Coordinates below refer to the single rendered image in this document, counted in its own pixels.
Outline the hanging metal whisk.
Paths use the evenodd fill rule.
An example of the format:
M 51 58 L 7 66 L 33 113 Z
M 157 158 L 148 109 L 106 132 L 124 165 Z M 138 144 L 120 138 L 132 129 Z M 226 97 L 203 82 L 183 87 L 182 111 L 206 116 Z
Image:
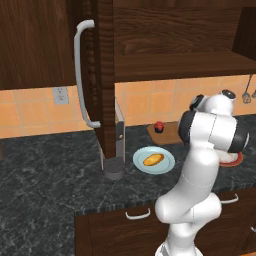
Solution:
M 245 104 L 249 104 L 249 103 L 251 102 L 251 96 L 250 96 L 250 94 L 248 93 L 248 88 L 249 88 L 249 86 L 250 86 L 251 79 L 252 79 L 252 75 L 249 76 L 249 80 L 248 80 L 248 83 L 247 83 L 245 92 L 242 94 L 242 101 L 243 101 Z

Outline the dark wood cabinet side panel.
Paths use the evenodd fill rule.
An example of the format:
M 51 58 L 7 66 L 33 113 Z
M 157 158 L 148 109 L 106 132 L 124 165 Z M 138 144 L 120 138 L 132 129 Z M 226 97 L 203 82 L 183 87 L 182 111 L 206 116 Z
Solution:
M 232 51 L 256 61 L 256 7 L 243 7 Z

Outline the golden croissant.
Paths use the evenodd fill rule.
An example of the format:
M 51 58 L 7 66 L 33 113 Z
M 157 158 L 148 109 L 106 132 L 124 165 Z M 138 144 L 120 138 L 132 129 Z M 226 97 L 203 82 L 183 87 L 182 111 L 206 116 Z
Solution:
M 163 154 L 151 154 L 149 157 L 147 157 L 143 161 L 143 164 L 145 166 L 155 166 L 163 160 L 164 160 L 164 155 Z

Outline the grey wall outlet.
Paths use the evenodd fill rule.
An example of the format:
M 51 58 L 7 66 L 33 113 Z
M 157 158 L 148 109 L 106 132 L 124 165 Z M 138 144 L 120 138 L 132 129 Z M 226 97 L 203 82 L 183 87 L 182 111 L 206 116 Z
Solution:
M 54 103 L 57 105 L 64 105 L 69 103 L 68 90 L 66 87 L 53 87 Z

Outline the grey coffee machine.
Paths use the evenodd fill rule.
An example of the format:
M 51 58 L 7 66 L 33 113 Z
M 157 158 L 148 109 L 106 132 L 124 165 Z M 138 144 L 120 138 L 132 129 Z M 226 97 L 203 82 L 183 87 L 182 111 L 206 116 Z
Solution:
M 103 150 L 99 149 L 102 171 L 110 180 L 120 180 L 125 173 L 125 120 L 118 101 L 115 101 L 115 125 L 116 156 L 106 159 Z

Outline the brown wooden cutting board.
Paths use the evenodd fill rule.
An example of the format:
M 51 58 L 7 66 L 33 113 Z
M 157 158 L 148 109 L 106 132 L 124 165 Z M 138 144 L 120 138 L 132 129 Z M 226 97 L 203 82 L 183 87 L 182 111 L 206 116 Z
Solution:
M 151 140 L 157 145 L 166 144 L 177 144 L 181 143 L 182 140 L 178 135 L 178 123 L 177 122 L 166 122 L 163 124 L 164 129 L 162 133 L 156 133 L 153 124 L 147 127 L 147 131 Z

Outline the dark wood closed cabinet door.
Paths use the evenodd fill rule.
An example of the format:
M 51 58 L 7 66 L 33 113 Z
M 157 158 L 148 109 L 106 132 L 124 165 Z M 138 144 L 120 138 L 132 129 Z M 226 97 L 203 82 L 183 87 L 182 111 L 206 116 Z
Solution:
M 0 90 L 75 83 L 68 0 L 0 0 Z

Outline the light blue plate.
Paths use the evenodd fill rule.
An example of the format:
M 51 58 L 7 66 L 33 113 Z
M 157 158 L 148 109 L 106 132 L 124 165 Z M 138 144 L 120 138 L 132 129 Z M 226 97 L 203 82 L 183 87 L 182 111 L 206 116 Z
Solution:
M 164 160 L 155 166 L 145 166 L 143 161 L 151 154 L 163 154 Z M 147 146 L 137 150 L 134 153 L 133 163 L 142 172 L 159 175 L 169 172 L 175 166 L 175 158 L 169 151 L 163 148 Z

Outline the dark wood drawer front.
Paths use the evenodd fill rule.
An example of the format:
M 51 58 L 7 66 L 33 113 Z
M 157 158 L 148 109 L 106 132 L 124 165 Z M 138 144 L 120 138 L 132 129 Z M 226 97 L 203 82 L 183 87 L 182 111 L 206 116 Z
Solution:
M 256 253 L 256 188 L 219 193 L 220 200 L 239 200 L 223 204 L 220 217 L 203 227 L 195 245 L 204 256 L 242 256 Z
M 145 214 L 148 208 L 148 218 L 125 216 Z M 153 204 L 76 216 L 75 256 L 154 256 L 168 228 L 157 219 Z

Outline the red plate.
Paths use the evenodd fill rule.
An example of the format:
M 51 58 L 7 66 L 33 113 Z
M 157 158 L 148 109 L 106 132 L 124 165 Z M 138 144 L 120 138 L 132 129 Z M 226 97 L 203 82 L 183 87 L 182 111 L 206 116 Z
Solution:
M 222 167 L 235 167 L 238 166 L 242 163 L 243 161 L 243 154 L 242 152 L 239 152 L 237 154 L 237 159 L 235 161 L 229 162 L 229 163 L 224 163 L 224 162 L 220 162 L 219 165 Z

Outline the dark wood open cabinet shelf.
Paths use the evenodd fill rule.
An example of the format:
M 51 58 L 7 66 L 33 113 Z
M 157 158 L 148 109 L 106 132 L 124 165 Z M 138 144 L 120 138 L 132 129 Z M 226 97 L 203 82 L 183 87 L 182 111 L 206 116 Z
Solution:
M 256 0 L 113 0 L 115 80 L 256 73 L 232 51 L 243 7 Z

